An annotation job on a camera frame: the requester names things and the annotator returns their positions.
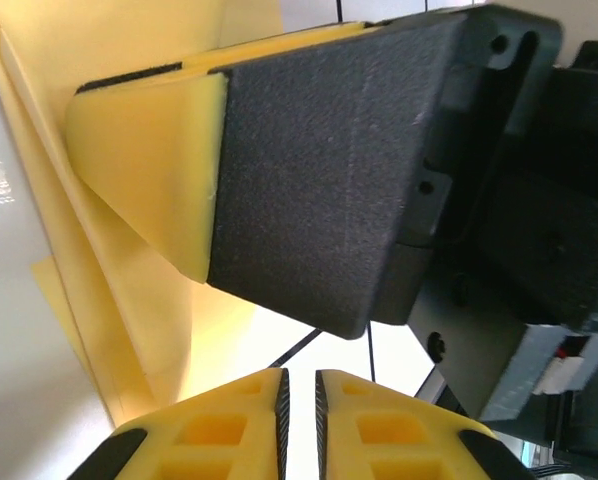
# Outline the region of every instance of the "screw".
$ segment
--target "screw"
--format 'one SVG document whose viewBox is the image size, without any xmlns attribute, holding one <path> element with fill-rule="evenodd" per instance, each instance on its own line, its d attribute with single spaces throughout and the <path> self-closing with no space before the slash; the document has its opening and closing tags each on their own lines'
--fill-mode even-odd
<svg viewBox="0 0 598 480">
<path fill-rule="evenodd" d="M 432 332 L 427 342 L 428 356 L 435 363 L 441 363 L 446 353 L 446 342 L 441 338 L 439 332 Z"/>
</svg>

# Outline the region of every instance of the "yellow foam pad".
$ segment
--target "yellow foam pad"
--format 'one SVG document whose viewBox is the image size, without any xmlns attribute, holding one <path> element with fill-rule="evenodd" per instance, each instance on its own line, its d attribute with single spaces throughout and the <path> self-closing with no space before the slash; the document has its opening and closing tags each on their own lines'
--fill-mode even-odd
<svg viewBox="0 0 598 480">
<path fill-rule="evenodd" d="M 74 171 L 181 273 L 210 262 L 226 79 L 221 74 L 77 95 L 66 113 Z"/>
<path fill-rule="evenodd" d="M 243 331 L 253 308 L 220 292 L 199 308 L 195 299 L 209 289 L 181 275 L 84 185 L 65 152 L 66 106 L 93 78 L 280 33 L 276 0 L 225 1 L 222 20 L 221 0 L 0 0 L 0 100 L 116 424 L 181 398 L 182 383 L 198 391 L 189 378 L 202 368 L 189 364 L 192 343 L 197 363 L 216 355 L 219 375 L 234 338 L 195 342 L 191 331 L 212 330 L 226 310 Z M 244 23 L 239 12 L 255 3 L 257 21 Z"/>
<path fill-rule="evenodd" d="M 276 480 L 282 372 L 263 370 L 123 425 L 115 434 L 148 434 L 115 478 Z"/>
<path fill-rule="evenodd" d="M 326 480 L 488 480 L 458 434 L 484 425 L 335 370 L 328 403 Z"/>
</svg>

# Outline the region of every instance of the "screw hole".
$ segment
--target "screw hole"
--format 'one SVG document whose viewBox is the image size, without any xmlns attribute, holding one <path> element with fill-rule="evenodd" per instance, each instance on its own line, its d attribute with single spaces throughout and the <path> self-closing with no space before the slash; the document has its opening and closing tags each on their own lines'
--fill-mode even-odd
<svg viewBox="0 0 598 480">
<path fill-rule="evenodd" d="M 499 35 L 492 42 L 490 42 L 490 48 L 497 55 L 501 55 L 508 48 L 508 37 L 505 35 Z"/>
<path fill-rule="evenodd" d="M 434 191 L 435 191 L 435 187 L 430 182 L 421 182 L 419 184 L 419 192 L 423 195 L 430 195 Z"/>
<path fill-rule="evenodd" d="M 446 342 L 443 341 L 439 332 L 432 332 L 428 336 L 426 347 L 430 359 L 435 363 L 441 363 L 446 353 Z"/>
</svg>

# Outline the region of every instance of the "square hole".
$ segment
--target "square hole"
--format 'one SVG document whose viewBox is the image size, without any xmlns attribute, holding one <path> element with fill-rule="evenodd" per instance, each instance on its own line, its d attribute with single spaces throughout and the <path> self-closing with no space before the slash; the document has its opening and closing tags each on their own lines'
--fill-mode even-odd
<svg viewBox="0 0 598 480">
<path fill-rule="evenodd" d="M 363 443 L 418 444 L 428 440 L 419 420 L 403 413 L 360 415 L 357 427 Z"/>
<path fill-rule="evenodd" d="M 374 480 L 454 480 L 441 459 L 376 461 L 371 465 Z"/>
<path fill-rule="evenodd" d="M 246 423 L 245 415 L 199 415 L 186 425 L 179 443 L 239 445 Z"/>
<path fill-rule="evenodd" d="M 230 468 L 227 462 L 169 463 L 161 468 L 158 480 L 226 480 Z"/>
</svg>

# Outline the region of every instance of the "black foam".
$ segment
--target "black foam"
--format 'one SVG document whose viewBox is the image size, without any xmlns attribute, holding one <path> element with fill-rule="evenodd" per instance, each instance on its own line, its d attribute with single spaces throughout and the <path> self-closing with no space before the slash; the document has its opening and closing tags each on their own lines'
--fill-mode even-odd
<svg viewBox="0 0 598 480">
<path fill-rule="evenodd" d="M 76 94 L 87 92 L 89 90 L 95 90 L 97 88 L 110 87 L 119 83 L 131 82 L 133 80 L 139 80 L 140 78 L 153 77 L 155 75 L 161 75 L 163 73 L 174 72 L 181 70 L 183 64 L 181 62 L 170 63 L 167 65 L 159 65 L 158 67 L 146 68 L 144 70 L 138 70 L 136 72 L 124 73 L 121 75 L 115 75 L 114 77 L 102 78 L 100 80 L 93 80 L 88 83 L 84 83 L 77 89 Z"/>
<path fill-rule="evenodd" d="M 281 373 L 277 400 L 275 403 L 277 430 L 277 478 L 285 480 L 288 460 L 288 433 L 290 428 L 290 375 L 284 368 Z"/>
<path fill-rule="evenodd" d="M 145 440 L 148 432 L 133 428 L 107 438 L 68 480 L 114 480 Z"/>
<path fill-rule="evenodd" d="M 321 370 L 315 372 L 315 407 L 319 480 L 325 480 L 328 458 L 328 394 L 326 393 L 326 385 L 324 384 Z"/>
<path fill-rule="evenodd" d="M 211 285 L 363 334 L 465 19 L 410 17 L 220 69 Z"/>
<path fill-rule="evenodd" d="M 491 480 L 535 480 L 521 461 L 496 438 L 462 430 L 459 438 Z"/>
</svg>

